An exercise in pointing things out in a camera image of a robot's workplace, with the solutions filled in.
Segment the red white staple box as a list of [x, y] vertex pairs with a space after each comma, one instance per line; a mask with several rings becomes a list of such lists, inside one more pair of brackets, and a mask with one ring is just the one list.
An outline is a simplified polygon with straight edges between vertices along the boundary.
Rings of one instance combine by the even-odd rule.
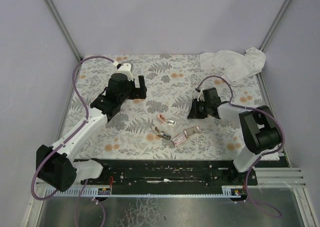
[[171, 141], [173, 142], [174, 146], [178, 146], [180, 145], [181, 143], [183, 143], [184, 141], [186, 141], [187, 138], [185, 137], [185, 135], [182, 133], [182, 134], [179, 134], [177, 135], [175, 138], [173, 138]]

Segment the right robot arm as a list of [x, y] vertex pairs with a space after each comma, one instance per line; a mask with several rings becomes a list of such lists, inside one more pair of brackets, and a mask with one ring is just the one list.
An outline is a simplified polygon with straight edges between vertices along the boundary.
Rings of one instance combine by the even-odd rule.
[[188, 119], [205, 119], [211, 116], [240, 124], [245, 146], [233, 160], [237, 172], [248, 171], [257, 159], [282, 142], [281, 128], [268, 106], [253, 108], [221, 101], [214, 87], [195, 90], [198, 97], [192, 100]]

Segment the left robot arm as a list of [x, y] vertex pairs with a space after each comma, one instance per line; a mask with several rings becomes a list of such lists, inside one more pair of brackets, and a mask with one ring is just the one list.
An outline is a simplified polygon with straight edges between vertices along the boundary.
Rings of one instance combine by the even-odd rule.
[[136, 87], [129, 71], [112, 74], [108, 86], [90, 104], [85, 117], [51, 146], [38, 148], [35, 177], [60, 192], [68, 190], [75, 182], [97, 179], [103, 171], [101, 163], [95, 159], [76, 162], [75, 158], [91, 136], [120, 112], [126, 100], [147, 97], [144, 76], [138, 76], [138, 82], [139, 87]]

